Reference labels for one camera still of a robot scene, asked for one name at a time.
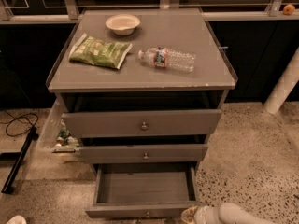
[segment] empty drawer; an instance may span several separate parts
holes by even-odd
[[[106,164],[98,167],[90,217],[180,217],[199,205],[189,163]]]
[[[114,91],[81,93],[73,101],[75,112],[216,108],[209,99],[211,95],[211,91]]]
[[[87,163],[202,161],[207,145],[145,145],[81,147]]]
[[[210,134],[220,117],[219,109],[63,114],[76,138]]]

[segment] cabinet top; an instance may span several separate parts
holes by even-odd
[[[116,14],[135,15],[141,23],[131,35],[115,35],[105,22]],[[69,62],[72,46],[84,33],[106,42],[132,43],[121,69]],[[194,72],[186,75],[141,65],[138,52],[157,46],[195,53]],[[198,9],[87,10],[49,83],[51,92],[222,90],[233,89],[236,76]]]

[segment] bottle cap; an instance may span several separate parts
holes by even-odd
[[[138,58],[139,58],[140,60],[143,60],[143,58],[144,58],[144,52],[143,52],[142,50],[140,50],[140,51],[138,52]]]

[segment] plastic bag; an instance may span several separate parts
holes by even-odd
[[[130,43],[106,43],[84,34],[71,49],[69,61],[120,69],[131,47]]]

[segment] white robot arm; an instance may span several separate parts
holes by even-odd
[[[191,207],[181,218],[188,224],[275,224],[246,212],[234,203],[224,203],[219,207]]]
[[[20,215],[16,215],[7,224],[26,224],[26,223],[27,222],[24,217]]]

